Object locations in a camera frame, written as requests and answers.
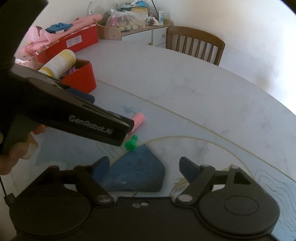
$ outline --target pink tube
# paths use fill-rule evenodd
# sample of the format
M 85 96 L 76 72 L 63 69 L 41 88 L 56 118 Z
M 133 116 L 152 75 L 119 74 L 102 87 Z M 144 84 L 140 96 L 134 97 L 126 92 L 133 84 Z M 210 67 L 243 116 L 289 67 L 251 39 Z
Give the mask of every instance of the pink tube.
M 135 124 L 133 129 L 126 135 L 126 137 L 132 134 L 145 121 L 145 116 L 139 112 L 132 117 L 132 120 L 135 122 Z

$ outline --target red storage box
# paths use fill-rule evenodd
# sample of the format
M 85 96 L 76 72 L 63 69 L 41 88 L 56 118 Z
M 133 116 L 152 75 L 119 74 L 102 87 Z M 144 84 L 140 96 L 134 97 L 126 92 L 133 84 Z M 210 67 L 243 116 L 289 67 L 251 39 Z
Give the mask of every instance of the red storage box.
M 92 24 L 55 42 L 52 46 L 37 55 L 37 59 L 38 62 L 45 64 L 64 49 L 70 49 L 75 53 L 97 42 L 97 27 L 95 24 Z
M 96 88 L 96 80 L 91 63 L 76 59 L 74 67 L 78 70 L 61 79 L 61 82 L 87 94 L 93 91 Z

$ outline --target label on box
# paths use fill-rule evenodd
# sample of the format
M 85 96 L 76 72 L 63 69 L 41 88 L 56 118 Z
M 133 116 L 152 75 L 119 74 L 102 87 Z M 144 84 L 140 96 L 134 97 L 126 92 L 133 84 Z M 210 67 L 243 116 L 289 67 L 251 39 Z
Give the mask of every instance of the label on box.
M 81 42 L 82 42 L 81 35 L 79 35 L 79 36 L 77 36 L 75 38 L 69 39 L 69 40 L 66 41 L 67 48 L 69 48 L 69 47 L 71 47 L 71 46 L 73 46 L 75 44 L 79 44 Z

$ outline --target plastic bag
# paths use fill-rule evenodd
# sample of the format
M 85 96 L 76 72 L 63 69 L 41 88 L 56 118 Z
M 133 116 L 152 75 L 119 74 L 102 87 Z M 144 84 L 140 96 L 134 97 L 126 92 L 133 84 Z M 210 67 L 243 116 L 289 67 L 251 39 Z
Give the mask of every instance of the plastic bag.
M 146 25 L 161 26 L 161 24 L 156 20 L 155 17 L 148 17 L 146 19 Z
M 117 27 L 121 32 L 129 30 L 137 30 L 145 28 L 146 16 L 143 14 L 131 11 L 119 12 L 111 9 L 111 16 L 109 17 L 106 26 Z

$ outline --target green plastic piece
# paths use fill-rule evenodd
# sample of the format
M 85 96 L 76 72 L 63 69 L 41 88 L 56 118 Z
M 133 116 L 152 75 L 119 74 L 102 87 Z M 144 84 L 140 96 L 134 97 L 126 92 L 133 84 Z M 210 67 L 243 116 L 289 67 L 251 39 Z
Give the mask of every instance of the green plastic piece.
M 136 141 L 138 139 L 137 135 L 133 135 L 133 137 L 131 138 L 130 141 L 126 142 L 124 147 L 126 148 L 126 150 L 128 151 L 135 151 L 137 149 L 137 144 Z

